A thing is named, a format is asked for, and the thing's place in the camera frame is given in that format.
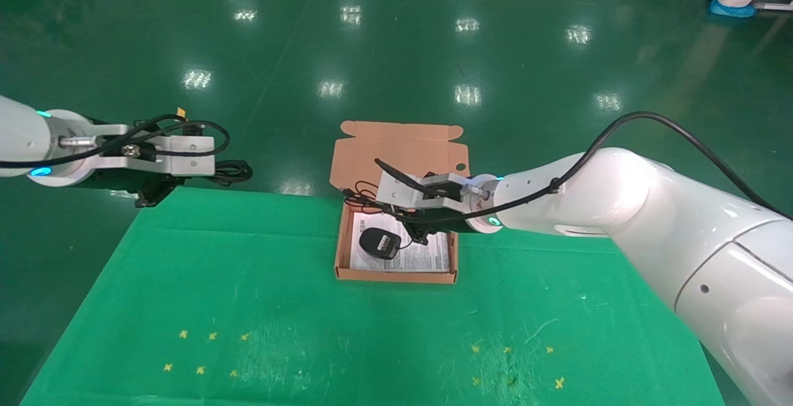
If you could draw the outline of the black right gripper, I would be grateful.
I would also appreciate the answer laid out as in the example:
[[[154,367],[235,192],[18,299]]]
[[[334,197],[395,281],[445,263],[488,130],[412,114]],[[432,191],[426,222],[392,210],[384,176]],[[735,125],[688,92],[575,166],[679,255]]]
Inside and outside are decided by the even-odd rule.
[[[428,225],[413,221],[400,220],[407,231],[412,243],[428,245],[428,236],[437,233],[465,233],[465,234],[490,234],[492,224],[488,218],[476,217],[462,219],[462,212],[453,210],[426,210],[425,220],[431,221]]]

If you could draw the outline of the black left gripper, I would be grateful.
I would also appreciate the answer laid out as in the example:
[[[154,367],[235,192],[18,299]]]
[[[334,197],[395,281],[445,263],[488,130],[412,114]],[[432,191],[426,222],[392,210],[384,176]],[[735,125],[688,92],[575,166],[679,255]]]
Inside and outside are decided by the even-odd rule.
[[[133,169],[97,169],[79,183],[79,188],[123,191],[137,194],[136,208],[153,208],[178,185],[190,181],[216,183],[213,175],[165,175]]]

